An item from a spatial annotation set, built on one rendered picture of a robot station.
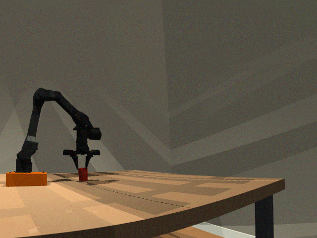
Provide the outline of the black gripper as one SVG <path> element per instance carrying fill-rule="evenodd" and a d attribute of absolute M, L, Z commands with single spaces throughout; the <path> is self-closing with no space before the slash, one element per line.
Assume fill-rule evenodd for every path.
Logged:
<path fill-rule="evenodd" d="M 88 163 L 90 161 L 91 157 L 94 157 L 93 155 L 100 155 L 100 150 L 91 150 L 88 151 L 87 149 L 87 139 L 76 139 L 76 151 L 73 150 L 63 150 L 63 155 L 70 155 L 72 157 L 76 169 L 78 170 L 78 156 L 77 154 L 86 154 L 86 162 L 85 162 L 85 167 L 87 169 Z M 81 152 L 79 152 L 81 151 Z M 83 152 L 85 151 L 85 152 Z"/>

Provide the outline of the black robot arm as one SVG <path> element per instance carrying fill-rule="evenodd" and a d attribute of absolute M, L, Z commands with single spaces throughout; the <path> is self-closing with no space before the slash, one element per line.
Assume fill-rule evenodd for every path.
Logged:
<path fill-rule="evenodd" d="M 102 133 L 100 128 L 93 127 L 86 114 L 78 111 L 65 97 L 57 91 L 39 88 L 33 96 L 33 110 L 31 113 L 28 133 L 21 151 L 17 154 L 15 173 L 31 173 L 31 156 L 38 150 L 39 141 L 36 141 L 37 126 L 40 112 L 44 102 L 56 101 L 73 119 L 77 131 L 76 139 L 100 140 Z M 87 126 L 85 126 L 87 125 Z"/>

